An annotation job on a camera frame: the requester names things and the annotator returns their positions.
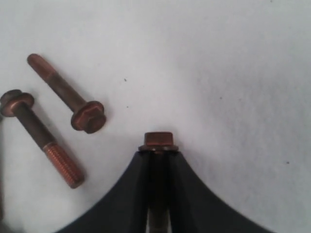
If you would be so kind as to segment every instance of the black plastic part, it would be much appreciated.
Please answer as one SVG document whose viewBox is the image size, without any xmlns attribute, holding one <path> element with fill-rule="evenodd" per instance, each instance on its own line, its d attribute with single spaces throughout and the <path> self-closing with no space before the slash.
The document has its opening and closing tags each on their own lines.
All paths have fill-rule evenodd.
<svg viewBox="0 0 311 233">
<path fill-rule="evenodd" d="M 145 233 L 149 158 L 137 152 L 111 191 L 58 233 Z"/>
<path fill-rule="evenodd" d="M 169 156 L 169 208 L 173 233 L 271 233 L 210 191 L 184 156 Z"/>
</svg>

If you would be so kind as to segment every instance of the white surface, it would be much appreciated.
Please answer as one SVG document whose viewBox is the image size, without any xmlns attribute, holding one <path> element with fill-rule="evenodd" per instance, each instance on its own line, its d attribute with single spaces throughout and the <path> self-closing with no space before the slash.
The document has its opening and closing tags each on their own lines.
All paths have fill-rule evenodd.
<svg viewBox="0 0 311 233">
<path fill-rule="evenodd" d="M 310 12 L 309 0 L 0 1 L 0 93 L 32 93 L 87 172 L 70 190 L 17 119 L 4 119 L 4 222 L 59 230 L 112 187 L 145 132 L 166 130 L 231 206 L 278 233 L 311 232 Z M 71 128 L 26 63 L 34 52 L 106 106 L 101 131 Z"/>
</svg>

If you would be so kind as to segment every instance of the bolt tip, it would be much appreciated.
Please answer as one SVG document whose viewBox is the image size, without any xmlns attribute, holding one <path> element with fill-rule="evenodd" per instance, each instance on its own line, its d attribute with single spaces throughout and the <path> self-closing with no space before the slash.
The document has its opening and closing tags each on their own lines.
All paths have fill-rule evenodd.
<svg viewBox="0 0 311 233">
<path fill-rule="evenodd" d="M 40 58 L 41 56 L 36 54 L 36 53 L 32 53 L 27 57 L 27 62 L 31 63 L 33 60 Z"/>
<path fill-rule="evenodd" d="M 56 70 L 40 55 L 32 53 L 27 57 L 28 64 L 43 79 L 47 80 Z"/>
</svg>

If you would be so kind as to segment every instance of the hex head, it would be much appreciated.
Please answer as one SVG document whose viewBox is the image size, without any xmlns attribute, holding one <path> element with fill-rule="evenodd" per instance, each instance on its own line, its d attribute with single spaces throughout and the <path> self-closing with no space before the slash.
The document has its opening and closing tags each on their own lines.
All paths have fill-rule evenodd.
<svg viewBox="0 0 311 233">
<path fill-rule="evenodd" d="M 21 90 L 15 89 L 8 91 L 0 98 L 0 112 L 5 117 L 14 117 L 13 109 L 19 103 L 25 103 L 30 108 L 33 106 L 35 100 L 29 93 L 23 93 Z"/>
<path fill-rule="evenodd" d="M 178 147 L 174 145 L 173 134 L 171 132 L 148 132 L 145 133 L 145 144 L 139 147 L 139 150 L 177 151 Z"/>
<path fill-rule="evenodd" d="M 71 118 L 71 125 L 75 130 L 95 133 L 106 123 L 104 106 L 97 101 L 90 101 Z"/>
</svg>

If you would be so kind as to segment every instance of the bolt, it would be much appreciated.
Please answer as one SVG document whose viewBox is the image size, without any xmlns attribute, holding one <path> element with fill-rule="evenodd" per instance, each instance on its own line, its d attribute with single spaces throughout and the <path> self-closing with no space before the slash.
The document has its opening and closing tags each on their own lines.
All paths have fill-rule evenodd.
<svg viewBox="0 0 311 233">
<path fill-rule="evenodd" d="M 27 58 L 28 64 L 50 86 L 59 98 L 73 111 L 71 125 L 86 133 L 98 131 L 106 122 L 104 106 L 98 101 L 86 102 L 58 73 L 38 54 Z"/>
<path fill-rule="evenodd" d="M 165 152 L 178 151 L 171 132 L 149 132 L 140 151 L 151 151 L 149 167 L 149 233 L 168 232 L 168 156 Z"/>
<path fill-rule="evenodd" d="M 34 102 L 35 100 L 32 95 L 22 93 L 20 90 L 11 90 L 0 98 L 0 112 L 5 117 L 17 117 L 33 140 L 45 152 L 67 184 L 71 188 L 77 188 L 83 183 L 84 175 L 31 110 Z"/>
<path fill-rule="evenodd" d="M 145 133 L 145 143 L 140 146 L 139 151 L 178 151 L 174 145 L 171 132 L 148 132 Z"/>
</svg>

